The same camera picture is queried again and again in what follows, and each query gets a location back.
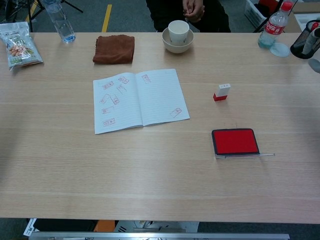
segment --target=plastic bag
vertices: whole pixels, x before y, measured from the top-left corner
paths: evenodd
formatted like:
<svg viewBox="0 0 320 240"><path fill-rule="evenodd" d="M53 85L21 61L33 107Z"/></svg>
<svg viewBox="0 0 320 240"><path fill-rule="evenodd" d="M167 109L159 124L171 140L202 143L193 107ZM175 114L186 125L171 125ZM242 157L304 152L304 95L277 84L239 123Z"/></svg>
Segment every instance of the plastic bag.
<svg viewBox="0 0 320 240"><path fill-rule="evenodd" d="M6 45L9 68L42 63L26 21L0 24L0 38Z"/></svg>

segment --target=floor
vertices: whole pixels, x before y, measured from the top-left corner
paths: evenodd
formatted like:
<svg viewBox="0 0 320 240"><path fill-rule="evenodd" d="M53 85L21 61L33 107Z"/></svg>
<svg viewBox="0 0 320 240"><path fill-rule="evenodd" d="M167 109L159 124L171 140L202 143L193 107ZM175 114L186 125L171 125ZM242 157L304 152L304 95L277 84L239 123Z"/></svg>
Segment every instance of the floor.
<svg viewBox="0 0 320 240"><path fill-rule="evenodd" d="M232 32L250 33L254 27L244 16L246 0L220 0L229 15ZM76 11L67 4L63 8L75 32L101 32L107 23L107 32L154 32L153 22L145 0L69 0L84 10ZM109 19L105 18L107 7ZM26 11L18 14L17 20L25 21ZM34 32L55 32L46 12L33 21ZM0 218L0 240L11 240L22 236L26 219ZM271 224L271 223L219 223L201 222L199 232L211 233L286 233L292 240L319 240L320 225L315 224Z"/></svg>

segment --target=person's hands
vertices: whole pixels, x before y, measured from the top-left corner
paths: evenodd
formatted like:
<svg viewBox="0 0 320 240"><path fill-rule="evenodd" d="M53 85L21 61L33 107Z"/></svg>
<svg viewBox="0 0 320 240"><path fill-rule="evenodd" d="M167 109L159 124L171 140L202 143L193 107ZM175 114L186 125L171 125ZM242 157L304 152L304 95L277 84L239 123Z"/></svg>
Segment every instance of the person's hands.
<svg viewBox="0 0 320 240"><path fill-rule="evenodd" d="M192 23L201 20L205 13L204 0L183 0L184 16Z"/></svg>

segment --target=stamp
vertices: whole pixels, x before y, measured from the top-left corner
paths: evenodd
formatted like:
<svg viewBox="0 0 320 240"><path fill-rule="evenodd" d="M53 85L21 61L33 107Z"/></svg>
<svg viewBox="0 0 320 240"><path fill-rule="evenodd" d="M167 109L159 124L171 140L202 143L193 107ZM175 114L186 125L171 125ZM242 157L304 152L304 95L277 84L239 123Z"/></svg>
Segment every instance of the stamp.
<svg viewBox="0 0 320 240"><path fill-rule="evenodd" d="M119 79L118 79L119 82L122 82L123 84L127 84L129 82L128 79L126 79L124 76L121 76Z"/></svg>
<svg viewBox="0 0 320 240"><path fill-rule="evenodd" d="M109 120L103 121L103 126L106 127L115 123L116 123L116 120L114 118L111 118Z"/></svg>
<svg viewBox="0 0 320 240"><path fill-rule="evenodd" d="M110 98L110 95L105 94L103 98L100 100L100 103L105 104L109 98Z"/></svg>
<svg viewBox="0 0 320 240"><path fill-rule="evenodd" d="M118 103L120 103L119 98L116 95L111 96L111 100L114 105L117 105Z"/></svg>
<svg viewBox="0 0 320 240"><path fill-rule="evenodd" d="M120 85L120 86L117 86L116 89L121 93L121 94L124 94L127 89L124 88L124 86Z"/></svg>
<svg viewBox="0 0 320 240"><path fill-rule="evenodd" d="M175 118L178 114L180 114L182 112L182 110L180 108L176 108L175 110L173 110L170 115Z"/></svg>
<svg viewBox="0 0 320 240"><path fill-rule="evenodd" d="M151 83L151 80L150 80L150 78L149 78L149 76L148 76L147 74L142 75L141 77L142 77L142 79L144 80L144 83L145 83L145 84Z"/></svg>
<svg viewBox="0 0 320 240"><path fill-rule="evenodd" d="M110 81L110 82L108 82L107 84L103 85L102 88L103 88L104 90L106 90L106 89L110 88L110 87L113 86L113 85L114 85L114 82L113 82L113 81Z"/></svg>
<svg viewBox="0 0 320 240"><path fill-rule="evenodd" d="M110 106L110 107L102 108L101 112L102 112L102 114L109 114L109 113L113 112L114 110L115 110L115 108L113 106Z"/></svg>

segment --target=notebook page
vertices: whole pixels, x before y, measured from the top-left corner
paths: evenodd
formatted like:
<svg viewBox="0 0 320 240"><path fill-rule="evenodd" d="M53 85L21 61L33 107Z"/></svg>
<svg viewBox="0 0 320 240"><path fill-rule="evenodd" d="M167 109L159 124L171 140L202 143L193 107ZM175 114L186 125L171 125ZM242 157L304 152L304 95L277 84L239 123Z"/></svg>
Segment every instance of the notebook page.
<svg viewBox="0 0 320 240"><path fill-rule="evenodd" d="M138 90L133 73L93 81L94 133L141 127Z"/></svg>
<svg viewBox="0 0 320 240"><path fill-rule="evenodd" d="M144 126L190 119L175 69L135 75Z"/></svg>

